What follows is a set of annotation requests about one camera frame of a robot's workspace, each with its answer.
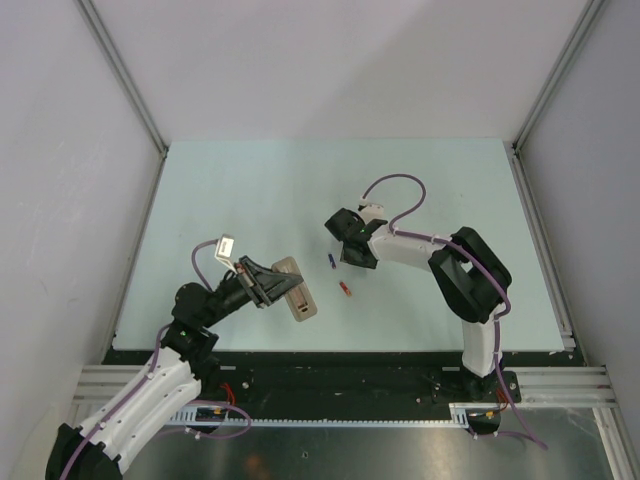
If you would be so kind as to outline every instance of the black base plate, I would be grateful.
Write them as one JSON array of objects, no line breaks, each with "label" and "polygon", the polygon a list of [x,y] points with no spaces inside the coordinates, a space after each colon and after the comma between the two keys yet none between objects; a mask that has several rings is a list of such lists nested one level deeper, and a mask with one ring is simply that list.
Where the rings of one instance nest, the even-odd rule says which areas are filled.
[{"label": "black base plate", "polygon": [[[522,401],[520,395],[520,384],[514,372],[502,372],[504,382],[509,388],[509,394],[515,403]],[[468,392],[462,387],[460,371],[432,370],[428,378],[431,383],[431,399],[435,404],[449,403],[496,403],[497,395],[495,388],[489,388],[485,396],[480,400],[471,398]]]}]

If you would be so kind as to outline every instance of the light blue table surface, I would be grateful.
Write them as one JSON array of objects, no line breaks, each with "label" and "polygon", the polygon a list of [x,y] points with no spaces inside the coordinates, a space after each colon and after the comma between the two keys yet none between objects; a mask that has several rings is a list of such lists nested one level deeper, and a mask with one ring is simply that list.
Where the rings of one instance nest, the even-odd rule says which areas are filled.
[{"label": "light blue table surface", "polygon": [[[511,174],[497,139],[178,142],[171,145],[125,299],[113,346],[151,349],[171,321],[177,289],[197,281],[193,247],[222,233],[236,238],[234,258],[264,266],[292,255],[318,305],[302,323],[286,302],[247,305],[212,330],[217,348],[296,351],[444,351],[462,349],[461,320],[433,276],[380,263],[364,270],[338,263],[340,246],[324,222],[356,209],[382,175],[410,173],[427,186],[425,205],[399,227],[448,235],[475,228],[513,276],[503,348],[556,351],[562,339]],[[390,219],[420,190],[393,179],[370,195]],[[199,262],[212,285],[225,270],[213,249]],[[344,281],[353,296],[338,285]]]}]

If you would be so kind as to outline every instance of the metal floor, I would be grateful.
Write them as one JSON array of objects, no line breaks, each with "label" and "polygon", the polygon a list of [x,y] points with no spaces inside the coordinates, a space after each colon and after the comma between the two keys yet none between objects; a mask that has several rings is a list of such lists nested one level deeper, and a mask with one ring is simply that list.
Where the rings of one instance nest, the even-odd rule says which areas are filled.
[{"label": "metal floor", "polygon": [[[231,440],[177,434],[150,442],[126,480],[612,479],[592,411],[523,412],[549,445],[474,441],[457,429],[255,428]],[[507,414],[503,430],[518,429]]]}]

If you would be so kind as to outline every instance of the red object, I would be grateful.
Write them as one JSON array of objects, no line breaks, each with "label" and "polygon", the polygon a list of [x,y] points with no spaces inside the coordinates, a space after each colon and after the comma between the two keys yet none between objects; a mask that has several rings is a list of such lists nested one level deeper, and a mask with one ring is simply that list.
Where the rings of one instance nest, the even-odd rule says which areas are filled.
[{"label": "red object", "polygon": [[233,394],[233,390],[231,390],[231,386],[228,383],[223,383],[220,385],[227,392],[227,403],[231,405],[236,404],[236,396]]},{"label": "red object", "polygon": [[349,290],[349,287],[347,287],[347,285],[344,282],[340,282],[340,286],[342,287],[342,290],[344,290],[344,293],[347,294],[347,297],[350,297],[351,290]]}]

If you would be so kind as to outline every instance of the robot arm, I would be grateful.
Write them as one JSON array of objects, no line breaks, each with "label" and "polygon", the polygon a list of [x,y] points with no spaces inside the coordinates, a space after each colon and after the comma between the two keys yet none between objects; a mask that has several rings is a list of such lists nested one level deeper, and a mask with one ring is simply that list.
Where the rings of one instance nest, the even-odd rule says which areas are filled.
[{"label": "robot arm", "polygon": [[140,373],[80,427],[60,426],[46,479],[122,479],[178,410],[202,390],[218,387],[220,368],[212,353],[218,336],[207,328],[252,301],[266,307],[295,294],[313,303],[295,261],[285,260],[290,273],[261,267],[245,256],[229,265],[231,273],[214,291],[197,283],[183,285],[175,297],[174,320],[164,338],[158,334],[156,350]]},{"label": "robot arm", "polygon": [[[341,209],[325,227],[343,244],[341,261],[375,269],[379,261],[398,262],[432,272],[449,307],[463,320],[463,366],[484,378],[495,370],[495,329],[489,319],[501,298],[468,260],[442,242],[392,233],[381,205],[363,202],[358,212]],[[511,275],[478,233],[468,227],[446,239],[479,260],[506,290]]]}]

